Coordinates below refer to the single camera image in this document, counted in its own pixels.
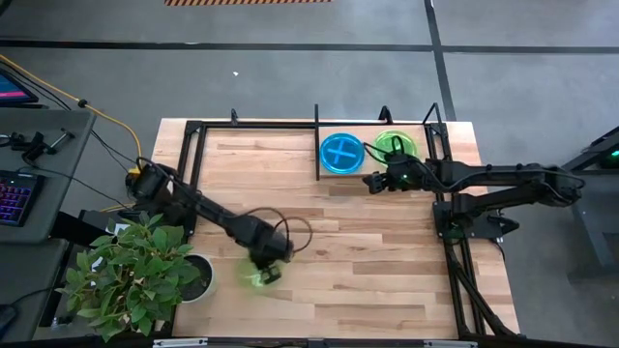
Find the gray floor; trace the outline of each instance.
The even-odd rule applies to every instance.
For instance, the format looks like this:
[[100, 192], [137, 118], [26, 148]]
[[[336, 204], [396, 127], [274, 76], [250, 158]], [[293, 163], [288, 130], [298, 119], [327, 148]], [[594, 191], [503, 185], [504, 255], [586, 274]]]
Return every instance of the gray floor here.
[[[0, 17], [0, 35], [53, 40], [208, 43], [429, 44], [422, 0], [165, 8], [162, 1], [30, 0]], [[434, 0], [443, 44], [615, 45], [619, 3], [603, 0]], [[420, 119], [440, 92], [431, 53], [113, 51], [0, 48], [0, 53], [136, 129], [150, 156], [162, 117], [373, 119], [387, 104]], [[616, 127], [617, 55], [446, 54], [457, 119], [472, 121], [482, 160], [564, 163]], [[132, 140], [96, 130], [134, 154]], [[126, 200], [122, 170], [93, 141], [77, 177]], [[64, 209], [112, 205], [73, 185]], [[616, 346], [616, 284], [571, 285], [590, 254], [570, 211], [508, 212], [522, 227], [505, 249], [524, 334]]]

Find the white plant pot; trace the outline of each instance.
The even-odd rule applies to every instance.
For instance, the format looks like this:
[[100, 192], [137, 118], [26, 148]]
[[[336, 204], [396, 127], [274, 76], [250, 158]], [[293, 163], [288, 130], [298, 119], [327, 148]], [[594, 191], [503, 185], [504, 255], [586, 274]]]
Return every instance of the white plant pot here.
[[217, 290], [217, 279], [215, 277], [215, 268], [213, 267], [213, 264], [211, 263], [211, 260], [209, 260], [208, 257], [206, 257], [205, 255], [199, 254], [199, 253], [190, 253], [190, 254], [187, 254], [187, 256], [197, 256], [199, 258], [202, 258], [206, 261], [206, 263], [211, 268], [211, 282], [209, 283], [209, 286], [206, 288], [206, 291], [204, 291], [202, 295], [198, 296], [197, 298], [193, 300], [183, 301], [183, 304], [192, 304], [194, 302], [198, 302], [200, 300], [203, 300], [215, 294], [215, 291]]

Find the blue plate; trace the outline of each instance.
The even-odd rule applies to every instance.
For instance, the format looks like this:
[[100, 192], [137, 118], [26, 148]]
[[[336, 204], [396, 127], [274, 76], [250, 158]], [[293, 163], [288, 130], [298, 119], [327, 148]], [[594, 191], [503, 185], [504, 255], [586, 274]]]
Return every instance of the blue plate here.
[[364, 162], [364, 145], [352, 134], [329, 135], [320, 145], [320, 162], [336, 174], [354, 173]]

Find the yellow cable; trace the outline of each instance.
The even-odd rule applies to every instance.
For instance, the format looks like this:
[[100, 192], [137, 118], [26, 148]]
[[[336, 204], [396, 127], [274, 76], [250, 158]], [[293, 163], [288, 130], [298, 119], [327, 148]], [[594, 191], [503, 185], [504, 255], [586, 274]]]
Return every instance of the yellow cable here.
[[[59, 88], [57, 88], [57, 87], [55, 87], [55, 86], [52, 86], [52, 85], [50, 85], [49, 83], [47, 83], [47, 82], [45, 82], [45, 81], [41, 80], [40, 78], [36, 77], [34, 74], [32, 74], [32, 73], [28, 72], [27, 70], [25, 70], [24, 68], [22, 68], [20, 65], [18, 65], [16, 62], [14, 62], [14, 61], [12, 61], [11, 59], [9, 59], [9, 58], [5, 57], [4, 55], [0, 54], [0, 59], [4, 60], [4, 61], [5, 61], [5, 62], [7, 62], [8, 64], [10, 64], [12, 67], [14, 67], [14, 68], [16, 68], [17, 70], [21, 71], [22, 73], [25, 73], [25, 74], [27, 74], [28, 76], [30, 76], [30, 77], [34, 78], [35, 80], [39, 81], [39, 83], [42, 83], [42, 84], [43, 84], [43, 85], [45, 85], [46, 87], [48, 87], [48, 88], [50, 88], [50, 89], [52, 89], [52, 90], [54, 90], [54, 91], [56, 91], [56, 92], [60, 93], [61, 95], [65, 96], [65, 97], [67, 97], [67, 98], [69, 98], [69, 99], [71, 99], [71, 100], [73, 100], [73, 101], [75, 101], [75, 102], [79, 102], [79, 101], [80, 101], [80, 99], [79, 99], [79, 98], [76, 98], [76, 97], [74, 97], [74, 96], [70, 95], [69, 93], [67, 93], [67, 92], [65, 92], [65, 91], [63, 91], [63, 90], [61, 90], [61, 89], [59, 89]], [[137, 138], [137, 135], [135, 134], [135, 131], [133, 131], [131, 127], [127, 126], [126, 124], [122, 123], [121, 121], [116, 120], [116, 119], [115, 119], [115, 118], [113, 118], [113, 117], [110, 117], [110, 116], [105, 115], [104, 113], [100, 112], [98, 109], [96, 109], [96, 108], [94, 108], [94, 107], [92, 107], [92, 106], [90, 106], [90, 105], [88, 105], [88, 104], [86, 104], [86, 108], [87, 108], [87, 109], [89, 109], [89, 110], [91, 110], [91, 111], [93, 111], [93, 112], [94, 112], [95, 114], [97, 114], [98, 116], [101, 116], [101, 117], [105, 118], [106, 120], [108, 120], [108, 121], [110, 121], [110, 122], [113, 122], [113, 123], [115, 123], [115, 124], [117, 124], [117, 125], [119, 125], [119, 126], [123, 127], [123, 128], [124, 128], [124, 129], [126, 129], [127, 131], [129, 131], [129, 133], [131, 133], [131, 134], [132, 134], [132, 136], [133, 136], [133, 140], [135, 140], [135, 146], [137, 147], [137, 155], [138, 155], [139, 157], [142, 157], [142, 147], [141, 147], [141, 146], [140, 146], [140, 144], [139, 144], [139, 139]]]
[[[133, 206], [133, 203], [125, 204], [125, 207], [132, 207], [132, 206]], [[101, 209], [100, 212], [102, 212], [102, 213], [109, 213], [109, 212], [113, 212], [113, 211], [116, 211], [116, 210], [125, 209], [125, 207], [123, 207], [122, 205], [115, 205], [115, 206], [111, 206], [111, 207], [107, 207], [107, 208]]]

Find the rgb keyboard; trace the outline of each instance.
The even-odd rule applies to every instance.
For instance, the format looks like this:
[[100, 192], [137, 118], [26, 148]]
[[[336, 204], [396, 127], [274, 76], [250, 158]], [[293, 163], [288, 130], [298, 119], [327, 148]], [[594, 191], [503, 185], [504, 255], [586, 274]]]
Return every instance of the rgb keyboard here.
[[0, 224], [23, 226], [44, 176], [0, 170]]

